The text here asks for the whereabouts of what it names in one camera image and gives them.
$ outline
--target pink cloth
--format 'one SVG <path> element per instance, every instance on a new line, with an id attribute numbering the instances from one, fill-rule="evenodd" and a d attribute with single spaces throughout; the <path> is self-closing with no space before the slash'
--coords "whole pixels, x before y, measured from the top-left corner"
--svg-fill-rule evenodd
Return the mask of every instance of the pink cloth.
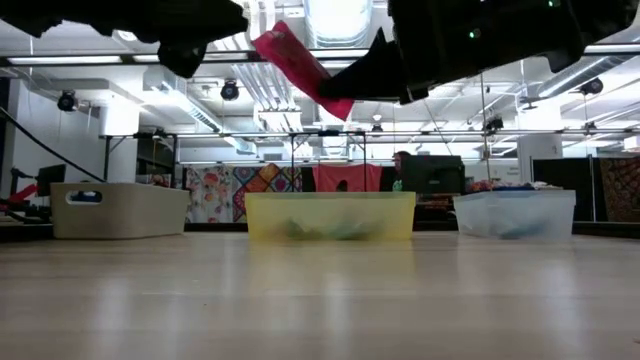
<path id="1" fill-rule="evenodd" d="M 346 120 L 353 107 L 353 99 L 327 99 L 318 94 L 323 81 L 330 78 L 311 52 L 291 32 L 287 24 L 278 21 L 273 30 L 253 41 L 256 51 L 277 66 L 298 89 L 309 95 L 333 116 Z"/>
<path id="2" fill-rule="evenodd" d="M 313 167 L 313 178 L 316 182 L 316 192 L 335 192 L 340 181 L 348 183 L 349 192 L 364 191 L 365 165 L 330 166 L 318 165 Z M 382 168 L 376 165 L 366 165 L 367 191 L 380 191 L 380 176 Z"/>

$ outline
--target red cloth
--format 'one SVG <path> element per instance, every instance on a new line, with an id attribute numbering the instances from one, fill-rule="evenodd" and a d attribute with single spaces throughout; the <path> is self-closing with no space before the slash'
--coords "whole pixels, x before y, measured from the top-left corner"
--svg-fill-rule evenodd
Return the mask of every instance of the red cloth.
<path id="1" fill-rule="evenodd" d="M 335 192 L 340 181 L 348 183 L 349 192 L 364 191 L 365 165 L 354 166 L 330 166 L 318 165 L 313 167 L 313 178 L 316 182 L 316 192 Z M 367 191 L 380 191 L 380 166 L 367 164 Z"/>
<path id="2" fill-rule="evenodd" d="M 318 94 L 320 84 L 331 76 L 296 38 L 287 24 L 278 21 L 273 30 L 260 35 L 252 43 L 258 54 L 282 70 L 298 89 L 333 116 L 347 119 L 353 107 L 353 99 L 327 99 Z"/>

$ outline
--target plastic container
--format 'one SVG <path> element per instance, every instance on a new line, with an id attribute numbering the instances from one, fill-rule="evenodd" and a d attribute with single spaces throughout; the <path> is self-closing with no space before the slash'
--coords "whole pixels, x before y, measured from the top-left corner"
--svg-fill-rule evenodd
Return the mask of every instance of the plastic container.
<path id="1" fill-rule="evenodd" d="M 573 190 L 493 191 L 453 199 L 465 235 L 501 239 L 571 237 Z"/>
<path id="2" fill-rule="evenodd" d="M 249 239 L 411 240 L 415 193 L 246 194 Z"/>
<path id="3" fill-rule="evenodd" d="M 82 191 L 85 201 L 76 201 Z M 88 202 L 87 193 L 99 193 Z M 130 239 L 181 234 L 189 193 L 142 184 L 52 184 L 54 236 L 58 239 Z"/>

